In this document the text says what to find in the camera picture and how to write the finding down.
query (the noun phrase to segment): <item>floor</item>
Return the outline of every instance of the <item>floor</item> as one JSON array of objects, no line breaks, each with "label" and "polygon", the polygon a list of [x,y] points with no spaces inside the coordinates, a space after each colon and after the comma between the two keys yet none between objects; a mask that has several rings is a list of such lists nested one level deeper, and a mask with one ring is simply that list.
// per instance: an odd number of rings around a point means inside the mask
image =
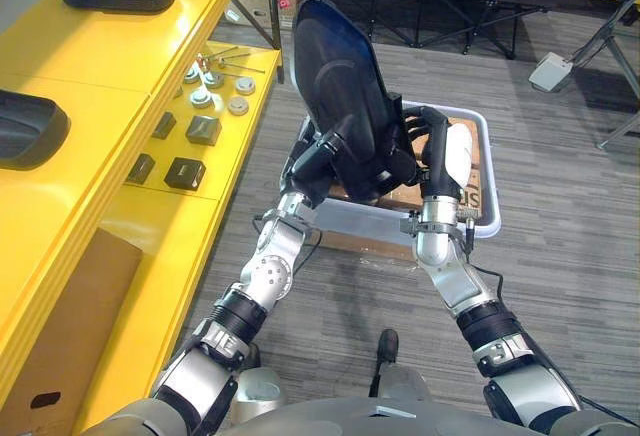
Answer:
[{"label": "floor", "polygon": [[[514,61],[482,49],[481,41],[467,56],[455,45],[433,51],[378,44],[375,50],[388,90],[485,116],[502,229],[478,241],[473,258],[505,275],[507,305],[582,394],[637,420],[637,134],[606,151],[594,147],[636,102],[606,52],[559,93],[536,91],[527,81],[537,59],[547,51],[570,55],[601,21],[585,14],[529,16]],[[214,36],[259,41],[244,27],[221,26]],[[637,39],[621,39],[637,66]],[[284,43],[288,62],[287,32]],[[278,200],[279,173],[304,113],[289,77],[274,85],[184,334],[253,253],[251,217]],[[423,374],[436,400],[488,413],[485,380],[467,344],[411,262],[318,249],[256,341],[291,402],[366,395],[386,327],[400,334],[399,362]]]}]

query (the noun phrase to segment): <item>white device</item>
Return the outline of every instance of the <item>white device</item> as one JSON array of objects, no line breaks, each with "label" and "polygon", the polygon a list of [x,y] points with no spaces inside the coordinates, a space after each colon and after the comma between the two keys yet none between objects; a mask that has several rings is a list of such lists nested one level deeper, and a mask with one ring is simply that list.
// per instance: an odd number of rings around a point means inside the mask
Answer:
[{"label": "white device", "polygon": [[556,53],[547,53],[529,76],[529,81],[543,91],[553,91],[569,75],[572,68],[573,63],[562,56]]}]

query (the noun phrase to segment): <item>white plastic bin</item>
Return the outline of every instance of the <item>white plastic bin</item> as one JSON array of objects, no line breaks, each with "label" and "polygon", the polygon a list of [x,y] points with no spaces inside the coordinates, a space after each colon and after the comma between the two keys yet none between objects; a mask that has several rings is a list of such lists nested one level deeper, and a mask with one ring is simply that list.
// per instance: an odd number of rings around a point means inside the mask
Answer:
[{"label": "white plastic bin", "polygon": [[[482,186],[482,216],[476,221],[476,237],[490,238],[500,231],[500,208],[496,183],[493,176],[489,128],[484,117],[468,109],[438,106],[435,104],[403,101],[405,108],[431,106],[448,118],[469,119],[478,129],[480,146],[480,180]],[[317,226],[323,231],[349,234],[377,241],[411,246],[413,239],[400,232],[400,220],[408,216],[408,211],[377,208],[364,204],[327,198],[318,207]]]}]

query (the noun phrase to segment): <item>robot forearm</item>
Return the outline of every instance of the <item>robot forearm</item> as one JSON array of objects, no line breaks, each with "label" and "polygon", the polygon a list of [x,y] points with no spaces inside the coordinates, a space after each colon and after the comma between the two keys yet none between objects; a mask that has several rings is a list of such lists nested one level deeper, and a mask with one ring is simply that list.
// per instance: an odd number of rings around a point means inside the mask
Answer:
[{"label": "robot forearm", "polygon": [[568,381],[502,301],[462,260],[456,229],[457,200],[425,197],[421,214],[406,226],[415,234],[414,256],[471,346],[494,416],[542,430],[580,403]]},{"label": "robot forearm", "polygon": [[[237,389],[234,372],[249,355],[249,344],[269,312],[291,288],[293,265],[314,218],[302,193],[285,193],[278,207],[265,214],[255,253],[240,281],[216,301],[210,316],[159,375],[152,398],[125,407],[86,434],[186,436],[215,431]],[[149,421],[154,421],[153,428]]]}]

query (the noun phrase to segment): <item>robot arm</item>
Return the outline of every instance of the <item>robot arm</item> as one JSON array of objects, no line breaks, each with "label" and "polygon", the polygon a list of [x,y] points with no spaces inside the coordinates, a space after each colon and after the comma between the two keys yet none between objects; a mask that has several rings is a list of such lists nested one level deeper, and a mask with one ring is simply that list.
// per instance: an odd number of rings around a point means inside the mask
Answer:
[{"label": "robot arm", "polygon": [[[471,346],[481,374],[491,378],[484,395],[493,415],[547,430],[581,406],[569,382],[515,315],[464,261],[472,238],[462,236],[457,221],[471,163],[468,129],[450,126],[445,116],[427,107],[412,108],[406,116],[410,135],[430,135],[422,153],[430,172],[421,183],[423,207],[402,228],[414,236],[414,257]],[[467,221],[467,234],[472,234],[473,220]]]},{"label": "robot arm", "polygon": [[249,355],[249,344],[291,289],[294,262],[312,230],[314,208],[333,180],[325,167],[330,153],[330,145],[305,121],[282,174],[280,202],[263,216],[255,252],[240,280],[216,301],[160,373],[151,397],[126,406],[84,436],[200,436],[216,431],[236,393],[234,376]]}]

